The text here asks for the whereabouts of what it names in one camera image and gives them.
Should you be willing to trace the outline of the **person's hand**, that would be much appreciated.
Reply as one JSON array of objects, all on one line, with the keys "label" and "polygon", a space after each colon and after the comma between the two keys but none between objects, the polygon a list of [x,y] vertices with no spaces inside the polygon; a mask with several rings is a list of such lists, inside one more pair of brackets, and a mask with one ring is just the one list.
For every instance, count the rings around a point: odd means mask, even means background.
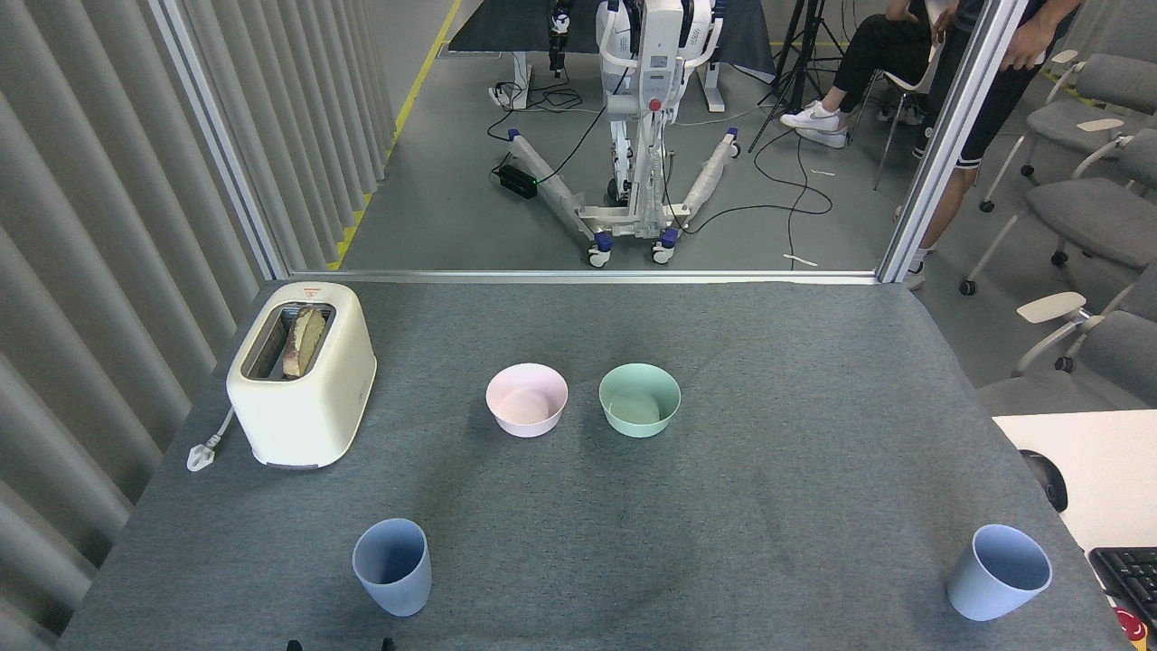
[{"label": "person's hand", "polygon": [[1009,40],[998,71],[1033,69],[1037,59],[1051,45],[1054,32],[1054,25],[1037,24],[1036,21],[1018,25]]}]

